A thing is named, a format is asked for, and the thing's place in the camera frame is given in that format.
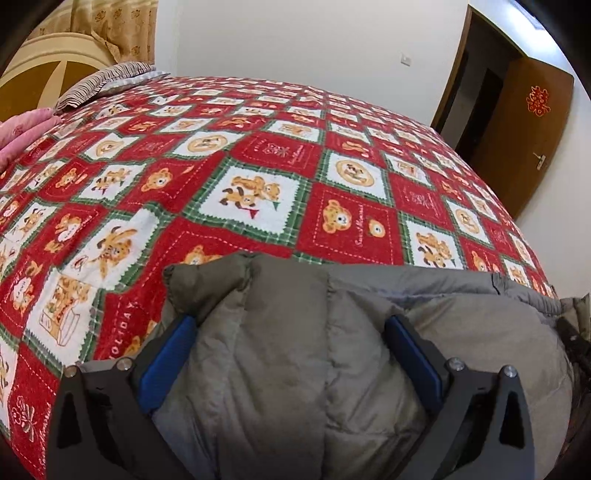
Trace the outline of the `grey quilted down jacket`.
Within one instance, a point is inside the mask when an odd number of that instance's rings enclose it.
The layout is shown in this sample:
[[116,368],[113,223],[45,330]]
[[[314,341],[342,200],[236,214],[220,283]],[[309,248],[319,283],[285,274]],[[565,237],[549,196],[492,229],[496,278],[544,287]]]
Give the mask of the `grey quilted down jacket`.
[[408,319],[446,358],[516,368],[533,479],[590,475],[590,301],[552,299],[498,273],[310,265],[235,253],[162,270],[160,317],[197,340],[156,429],[190,479],[391,479],[429,424],[384,342]]

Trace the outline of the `red teddy bear bedspread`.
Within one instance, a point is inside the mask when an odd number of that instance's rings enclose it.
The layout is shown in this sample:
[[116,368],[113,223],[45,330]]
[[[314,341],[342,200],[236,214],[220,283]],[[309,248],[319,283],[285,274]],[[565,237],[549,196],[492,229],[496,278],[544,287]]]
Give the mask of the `red teddy bear bedspread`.
[[303,85],[168,77],[93,101],[1,175],[1,431],[45,473],[65,366],[136,352],[162,270],[238,251],[499,272],[553,295],[430,127]]

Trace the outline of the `pink folded blanket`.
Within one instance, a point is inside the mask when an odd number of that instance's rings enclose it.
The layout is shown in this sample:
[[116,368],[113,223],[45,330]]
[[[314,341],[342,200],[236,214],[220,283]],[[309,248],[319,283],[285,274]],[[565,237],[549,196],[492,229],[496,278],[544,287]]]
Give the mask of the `pink folded blanket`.
[[0,126],[0,169],[4,172],[27,147],[60,123],[52,108],[39,108],[12,116]]

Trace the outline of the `brown wooden door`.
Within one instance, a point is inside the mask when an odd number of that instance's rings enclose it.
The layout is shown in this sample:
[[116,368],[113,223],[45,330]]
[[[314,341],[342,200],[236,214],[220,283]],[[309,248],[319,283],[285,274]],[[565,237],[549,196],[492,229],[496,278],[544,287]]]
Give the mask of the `brown wooden door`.
[[[535,85],[549,92],[551,111],[541,118],[530,113],[526,103]],[[523,212],[552,162],[568,120],[573,89],[573,76],[550,64],[529,57],[509,64],[472,166],[514,219]],[[533,153],[546,156],[540,171]]]

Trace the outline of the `red double happiness sticker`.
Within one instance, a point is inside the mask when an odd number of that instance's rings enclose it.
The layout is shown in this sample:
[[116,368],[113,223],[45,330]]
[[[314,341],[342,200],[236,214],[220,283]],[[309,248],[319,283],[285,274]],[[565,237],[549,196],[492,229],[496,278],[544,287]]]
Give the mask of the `red double happiness sticker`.
[[541,118],[551,111],[549,102],[549,92],[546,88],[539,85],[532,86],[526,97],[528,111]]

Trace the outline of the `grey striped pillow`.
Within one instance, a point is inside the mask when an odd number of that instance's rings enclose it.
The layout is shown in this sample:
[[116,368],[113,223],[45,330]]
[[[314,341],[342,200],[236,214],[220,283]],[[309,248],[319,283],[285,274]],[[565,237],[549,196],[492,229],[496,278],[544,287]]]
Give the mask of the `grey striped pillow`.
[[95,98],[116,95],[168,75],[168,72],[157,70],[154,65],[145,62],[129,61],[112,65],[92,73],[70,87],[58,98],[53,111],[60,115]]

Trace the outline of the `cream wooden headboard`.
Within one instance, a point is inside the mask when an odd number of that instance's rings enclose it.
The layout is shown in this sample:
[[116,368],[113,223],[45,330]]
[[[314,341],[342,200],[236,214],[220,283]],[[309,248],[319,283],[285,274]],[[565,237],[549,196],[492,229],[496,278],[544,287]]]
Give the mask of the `cream wooden headboard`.
[[1,119],[52,107],[78,81],[114,63],[89,35],[63,32],[27,40],[1,76]]

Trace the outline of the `tan patterned curtain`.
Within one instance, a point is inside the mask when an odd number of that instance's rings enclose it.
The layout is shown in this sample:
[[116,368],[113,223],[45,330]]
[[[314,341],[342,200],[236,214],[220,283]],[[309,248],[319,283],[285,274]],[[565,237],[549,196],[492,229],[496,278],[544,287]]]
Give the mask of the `tan patterned curtain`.
[[116,63],[153,63],[157,6],[157,0],[63,1],[28,40],[54,33],[79,33],[105,47]]

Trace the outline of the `dark brown door frame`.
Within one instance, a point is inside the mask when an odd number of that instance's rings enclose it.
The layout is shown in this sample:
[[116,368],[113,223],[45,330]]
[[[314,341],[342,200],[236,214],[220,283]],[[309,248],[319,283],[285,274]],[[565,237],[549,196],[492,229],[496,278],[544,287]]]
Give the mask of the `dark brown door frame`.
[[493,116],[509,64],[525,52],[488,17],[467,7],[457,54],[431,126],[470,163]]

